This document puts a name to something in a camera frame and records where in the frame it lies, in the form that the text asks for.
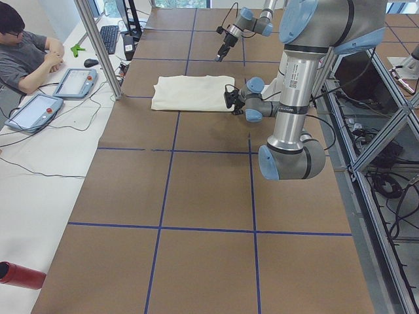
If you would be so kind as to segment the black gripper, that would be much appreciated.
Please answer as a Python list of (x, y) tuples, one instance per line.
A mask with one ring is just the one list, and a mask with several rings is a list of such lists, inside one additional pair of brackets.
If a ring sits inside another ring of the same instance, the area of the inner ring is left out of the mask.
[(232, 111), (233, 115), (241, 115), (244, 111), (243, 111), (243, 107), (245, 105), (245, 103), (243, 101), (241, 101), (239, 98), (236, 98), (234, 100), (234, 110)]
[(228, 51), (236, 45), (238, 38), (234, 35), (225, 35), (224, 43), (221, 46), (221, 54), (218, 54), (215, 58), (216, 62), (222, 62)]

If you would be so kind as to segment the second grey robot base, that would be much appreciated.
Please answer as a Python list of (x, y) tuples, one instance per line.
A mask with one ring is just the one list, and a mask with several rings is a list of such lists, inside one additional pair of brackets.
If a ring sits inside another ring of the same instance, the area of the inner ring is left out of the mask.
[(399, 79), (417, 79), (418, 78), (418, 46), (406, 58), (388, 57), (391, 63), (391, 72)]

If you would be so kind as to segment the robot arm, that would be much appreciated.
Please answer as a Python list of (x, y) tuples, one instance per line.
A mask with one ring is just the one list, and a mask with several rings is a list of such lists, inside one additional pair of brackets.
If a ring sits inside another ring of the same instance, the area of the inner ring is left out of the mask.
[(274, 132), (259, 148), (259, 167), (268, 180), (311, 179), (325, 165), (325, 152), (304, 127), (320, 59), (376, 47), (383, 40), (385, 1), (289, 1), (279, 39), (285, 68), (272, 85), (278, 101), (264, 101), (264, 82), (253, 77), (225, 92), (227, 107), (243, 109), (247, 121), (276, 119)]
[(217, 27), (218, 34), (225, 34), (223, 44), (217, 52), (215, 61), (222, 62), (227, 56), (231, 48), (235, 47), (239, 38), (243, 37), (244, 31), (250, 31), (254, 34), (260, 34), (268, 37), (272, 33), (273, 25), (272, 18), (277, 1), (265, 1), (264, 7), (258, 18), (254, 17), (253, 11), (247, 7), (243, 7), (236, 13), (235, 21), (227, 28), (223, 27), (229, 12), (225, 16), (222, 24)]

